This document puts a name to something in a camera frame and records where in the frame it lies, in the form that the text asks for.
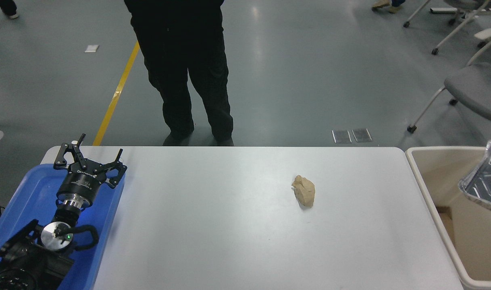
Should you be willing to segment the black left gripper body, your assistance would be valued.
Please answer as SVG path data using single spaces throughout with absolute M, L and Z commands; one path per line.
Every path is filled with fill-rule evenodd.
M 80 163 L 72 163 L 67 167 L 67 175 L 57 192 L 60 201 L 66 200 L 71 196 L 81 196 L 85 202 L 93 202 L 105 180 L 102 173 L 99 173 L 102 164 L 86 159 L 86 167 Z

